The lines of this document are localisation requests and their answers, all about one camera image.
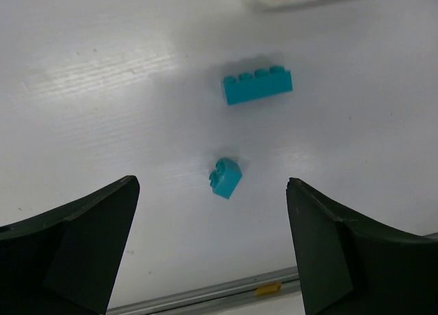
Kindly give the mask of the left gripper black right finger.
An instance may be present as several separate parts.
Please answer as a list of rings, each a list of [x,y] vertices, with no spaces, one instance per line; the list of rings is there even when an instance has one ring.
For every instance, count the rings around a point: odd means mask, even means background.
[[[384,225],[301,179],[287,211],[307,314],[436,314],[437,237]]]

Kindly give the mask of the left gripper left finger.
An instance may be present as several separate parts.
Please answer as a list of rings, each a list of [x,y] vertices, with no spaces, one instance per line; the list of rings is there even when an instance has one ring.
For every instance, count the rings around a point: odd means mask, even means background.
[[[125,176],[1,227],[2,314],[105,314],[136,212]]]

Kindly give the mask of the teal long lego brick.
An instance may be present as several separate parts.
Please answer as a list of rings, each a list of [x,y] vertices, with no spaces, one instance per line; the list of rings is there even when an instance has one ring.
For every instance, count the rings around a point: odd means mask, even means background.
[[[227,105],[237,105],[293,90],[292,75],[284,66],[260,68],[253,73],[226,76],[222,90]]]

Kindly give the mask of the small teal lego brick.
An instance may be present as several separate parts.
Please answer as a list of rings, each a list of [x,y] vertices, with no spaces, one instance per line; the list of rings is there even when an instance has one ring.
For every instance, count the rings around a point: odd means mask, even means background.
[[[242,172],[237,162],[222,157],[209,175],[210,187],[214,194],[230,199],[241,178]]]

